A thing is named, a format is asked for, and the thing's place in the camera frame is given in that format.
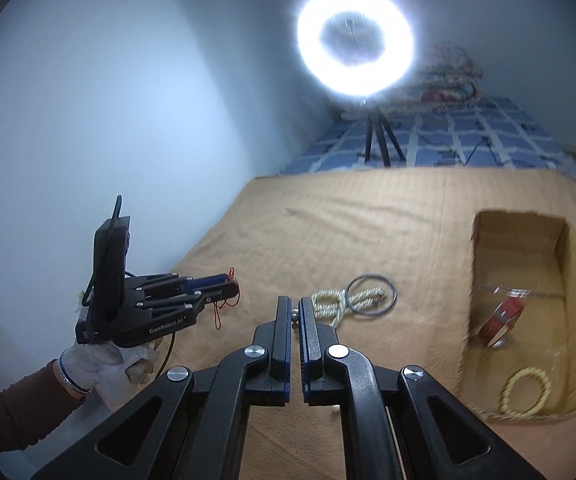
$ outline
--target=yellow beaded bracelet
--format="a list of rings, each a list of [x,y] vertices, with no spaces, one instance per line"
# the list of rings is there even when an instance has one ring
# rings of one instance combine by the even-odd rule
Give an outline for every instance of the yellow beaded bracelet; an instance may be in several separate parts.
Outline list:
[[[539,400],[537,400],[537,403],[532,408],[529,408],[525,412],[516,412],[515,410],[511,410],[508,406],[508,398],[510,397],[510,392],[513,389],[514,384],[519,379],[526,376],[534,377],[542,384],[542,394],[540,395]],[[510,377],[510,379],[508,379],[506,386],[504,386],[504,389],[501,391],[499,411],[505,415],[516,417],[535,415],[536,413],[539,413],[539,411],[543,408],[543,405],[546,403],[546,400],[550,395],[551,389],[552,384],[550,382],[550,378],[548,377],[548,374],[541,368],[522,368],[515,375]]]

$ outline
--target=white glove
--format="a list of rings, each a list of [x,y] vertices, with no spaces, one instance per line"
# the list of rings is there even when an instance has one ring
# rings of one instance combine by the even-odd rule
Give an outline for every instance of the white glove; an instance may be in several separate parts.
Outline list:
[[[154,342],[133,348],[112,343],[75,343],[62,353],[60,366],[75,386],[98,390],[109,404],[126,402],[139,383],[147,383],[159,356]]]

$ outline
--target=red watch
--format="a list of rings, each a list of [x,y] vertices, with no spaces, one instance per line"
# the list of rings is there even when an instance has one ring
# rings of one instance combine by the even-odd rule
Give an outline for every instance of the red watch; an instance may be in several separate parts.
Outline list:
[[[523,302],[508,298],[494,311],[490,319],[479,329],[479,338],[486,346],[494,347],[510,332],[524,310]]]

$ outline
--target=blue plaid bedsheet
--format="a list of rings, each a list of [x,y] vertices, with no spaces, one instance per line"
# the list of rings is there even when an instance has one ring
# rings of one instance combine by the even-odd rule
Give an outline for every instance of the blue plaid bedsheet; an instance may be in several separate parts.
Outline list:
[[[437,114],[392,115],[388,121],[406,155],[401,162],[386,137],[395,167],[543,168],[576,178],[576,162],[510,99],[482,98],[474,108]],[[366,121],[341,121],[292,161],[283,174],[383,167],[373,138],[364,162]]]

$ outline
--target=bed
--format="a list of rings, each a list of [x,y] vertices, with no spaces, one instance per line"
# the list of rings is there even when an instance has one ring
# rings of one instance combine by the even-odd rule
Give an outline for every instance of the bed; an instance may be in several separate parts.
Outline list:
[[[273,319],[279,295],[297,300],[380,272],[399,287],[397,306],[378,322],[344,319],[340,341],[377,365],[419,364],[458,394],[472,224],[485,208],[560,216],[576,229],[576,180],[557,171],[501,168],[318,171],[252,180],[175,267],[192,276],[235,267],[241,301],[222,309],[218,332],[210,311],[180,332],[168,366],[210,367],[246,346],[254,328]],[[251,410],[240,478],[343,478],[338,413],[304,405],[296,336],[291,380],[284,409]],[[576,477],[576,415],[488,424],[548,480]]]
[[[388,142],[393,167],[468,166],[558,170],[576,178],[576,163],[510,99],[486,97],[472,108],[436,113],[389,114],[406,155]],[[482,138],[490,138],[487,146]],[[284,174],[360,170],[383,166],[376,142],[364,162],[366,120],[339,121],[284,169]]]

